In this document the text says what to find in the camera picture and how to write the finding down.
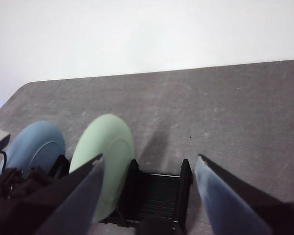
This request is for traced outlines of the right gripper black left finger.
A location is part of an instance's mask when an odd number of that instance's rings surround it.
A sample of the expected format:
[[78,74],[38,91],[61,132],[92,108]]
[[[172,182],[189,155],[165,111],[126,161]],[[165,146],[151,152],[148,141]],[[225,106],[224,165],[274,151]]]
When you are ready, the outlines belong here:
[[[53,174],[64,157],[51,169]],[[0,235],[85,235],[102,188],[104,159],[99,154],[71,173],[61,173],[65,200],[52,213],[0,213]]]

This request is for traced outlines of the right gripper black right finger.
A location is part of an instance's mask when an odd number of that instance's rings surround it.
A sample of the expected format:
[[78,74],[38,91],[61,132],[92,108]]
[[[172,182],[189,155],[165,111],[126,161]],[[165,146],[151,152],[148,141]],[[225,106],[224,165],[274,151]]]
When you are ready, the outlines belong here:
[[250,185],[203,154],[195,177],[215,235],[294,235],[294,202]]

